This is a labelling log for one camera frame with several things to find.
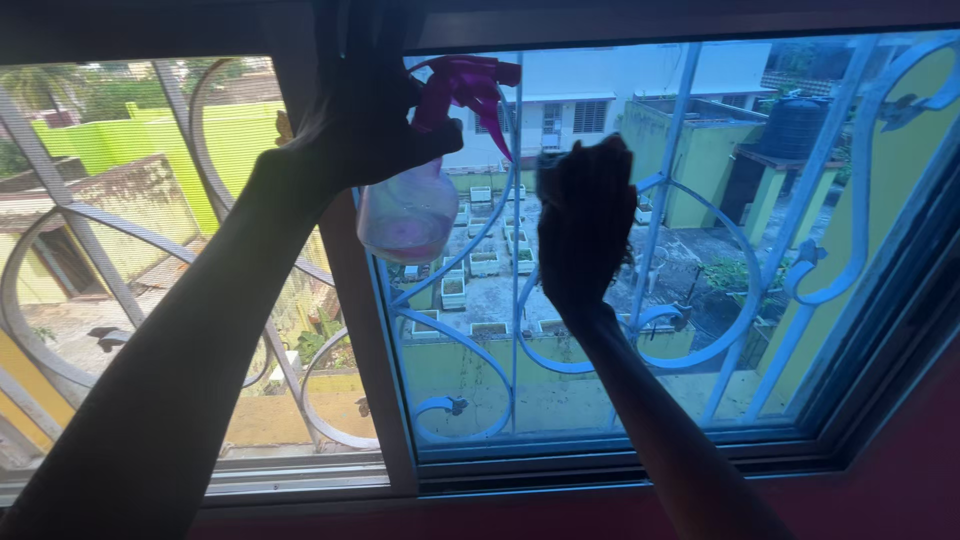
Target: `plastic bottle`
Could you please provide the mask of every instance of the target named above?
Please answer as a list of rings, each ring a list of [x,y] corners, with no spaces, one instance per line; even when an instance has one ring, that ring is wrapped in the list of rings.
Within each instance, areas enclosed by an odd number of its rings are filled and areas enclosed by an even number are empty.
[[[433,74],[423,87],[411,125],[430,131],[446,121],[450,105],[480,117],[504,156],[510,157],[496,115],[497,84],[515,86],[520,66],[494,58],[454,55],[425,61]],[[374,255],[406,265],[430,262],[443,252],[460,198],[437,158],[364,188],[357,237]]]

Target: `white building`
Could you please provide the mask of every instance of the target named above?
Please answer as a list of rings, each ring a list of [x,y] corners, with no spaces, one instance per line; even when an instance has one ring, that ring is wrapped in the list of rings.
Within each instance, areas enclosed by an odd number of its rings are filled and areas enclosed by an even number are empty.
[[[541,148],[569,150],[578,139],[594,144],[616,131],[626,101],[672,97],[680,86],[686,50],[685,44],[671,43],[524,52],[522,155],[535,155]],[[706,43],[692,95],[750,109],[757,96],[771,92],[760,86],[769,54],[769,42]],[[484,56],[517,61],[516,53]],[[408,65],[421,60],[407,59]],[[428,75],[425,68],[417,73],[421,79]],[[504,93],[513,109],[516,91],[504,87]],[[464,122],[464,149],[446,156],[444,169],[498,168],[503,156],[473,112],[451,107],[450,116]],[[502,127],[509,144],[509,126]]]

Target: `forearm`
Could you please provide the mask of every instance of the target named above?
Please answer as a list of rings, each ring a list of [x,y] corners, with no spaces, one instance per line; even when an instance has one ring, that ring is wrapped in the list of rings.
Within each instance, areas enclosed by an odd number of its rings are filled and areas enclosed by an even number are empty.
[[[220,231],[117,354],[0,531],[185,533],[313,226],[282,189],[265,187],[281,174],[257,163]]]
[[[643,366],[603,304],[571,325],[682,538],[792,538]]]

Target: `palm tree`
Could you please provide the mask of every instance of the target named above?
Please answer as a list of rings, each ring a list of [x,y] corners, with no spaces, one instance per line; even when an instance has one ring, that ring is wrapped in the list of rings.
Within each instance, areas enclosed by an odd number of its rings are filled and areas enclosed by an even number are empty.
[[[85,80],[74,65],[24,65],[0,69],[0,85],[24,109],[60,113],[61,104],[80,108],[77,97]]]

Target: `water tank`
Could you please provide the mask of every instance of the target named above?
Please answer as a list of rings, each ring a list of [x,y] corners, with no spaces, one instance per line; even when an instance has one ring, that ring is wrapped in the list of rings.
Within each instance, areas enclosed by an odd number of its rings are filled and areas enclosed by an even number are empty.
[[[770,110],[758,151],[771,158],[805,160],[810,157],[820,128],[827,119],[826,99],[785,97]]]

